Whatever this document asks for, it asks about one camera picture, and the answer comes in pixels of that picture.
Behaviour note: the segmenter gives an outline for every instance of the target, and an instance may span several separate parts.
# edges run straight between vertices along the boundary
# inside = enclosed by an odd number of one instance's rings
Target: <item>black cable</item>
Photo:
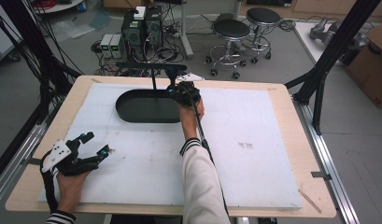
[[[296,23],[295,21],[291,20],[283,20],[278,24],[278,27],[285,31],[285,32],[291,32],[295,29]]]

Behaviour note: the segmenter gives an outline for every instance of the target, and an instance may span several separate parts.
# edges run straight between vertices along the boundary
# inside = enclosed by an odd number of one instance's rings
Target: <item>striped sleeve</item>
[[[74,224],[77,218],[69,213],[56,210],[46,221],[47,224]]]
[[[188,151],[190,147],[198,146],[200,147],[202,144],[200,143],[200,140],[198,138],[190,138],[188,139],[182,149],[179,151],[179,154],[181,156],[184,156],[185,152]]]

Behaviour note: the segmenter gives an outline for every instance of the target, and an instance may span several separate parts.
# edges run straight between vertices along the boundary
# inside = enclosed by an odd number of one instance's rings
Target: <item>white desk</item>
[[[150,85],[149,78],[139,77],[79,77],[66,97],[61,109],[51,123],[38,146],[34,158],[40,159],[57,139],[64,139],[70,125],[81,108],[93,83],[118,83]],[[168,85],[168,79],[157,79],[158,85]],[[287,149],[290,165],[296,180],[303,208],[295,211],[282,209],[256,209],[229,207],[231,217],[334,217],[336,211],[331,195],[322,178],[314,178],[311,172],[319,171],[318,164],[304,133],[287,89],[281,84],[203,81],[199,88],[231,88],[267,91],[275,110],[276,120]],[[46,203],[36,200],[43,181],[38,166],[27,165],[21,179],[9,196],[6,209],[10,211],[49,211]],[[182,206],[134,205],[113,203],[81,203],[76,212],[105,214],[145,214],[181,216]]]

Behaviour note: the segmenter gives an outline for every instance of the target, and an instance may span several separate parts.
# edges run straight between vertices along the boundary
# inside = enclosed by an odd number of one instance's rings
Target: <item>power supply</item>
[[[109,48],[109,43],[111,42],[113,35],[104,35],[103,40],[100,43],[101,51],[106,58],[112,58],[111,49]]]
[[[113,35],[109,43],[113,58],[121,58],[124,53],[123,37],[121,35]]]
[[[130,46],[141,47],[145,41],[145,22],[134,19],[132,11],[126,12],[121,26],[123,40]]]
[[[147,36],[149,37],[149,46],[159,49],[163,47],[163,25],[162,25],[162,7],[147,8],[145,23],[147,26]]]

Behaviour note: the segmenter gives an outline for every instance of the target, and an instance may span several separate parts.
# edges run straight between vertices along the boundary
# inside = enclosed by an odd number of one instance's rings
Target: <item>black metal pole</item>
[[[316,62],[316,65],[306,74],[286,83],[286,87],[292,88],[304,83],[301,89],[293,95],[295,101],[308,104],[310,97],[316,91],[315,108],[313,111],[313,127],[321,134],[319,124],[322,108],[322,97],[325,79],[341,54],[345,52],[348,43],[357,34],[360,28],[371,16],[381,0],[358,0],[348,12],[338,31]]]

